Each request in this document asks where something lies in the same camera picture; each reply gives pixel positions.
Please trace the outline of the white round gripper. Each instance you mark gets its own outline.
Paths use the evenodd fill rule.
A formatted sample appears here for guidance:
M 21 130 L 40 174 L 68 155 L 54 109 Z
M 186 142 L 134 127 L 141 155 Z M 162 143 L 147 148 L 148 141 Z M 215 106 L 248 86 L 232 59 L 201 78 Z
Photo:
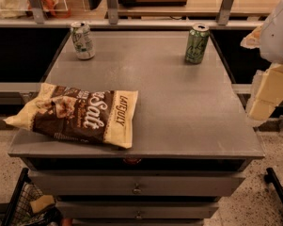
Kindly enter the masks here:
M 254 75 L 247 102 L 247 117 L 266 121 L 283 101 L 283 0 L 269 14 L 262 28 L 256 27 L 240 45 L 246 49 L 259 48 L 261 57 L 272 62 L 265 72 L 257 71 Z

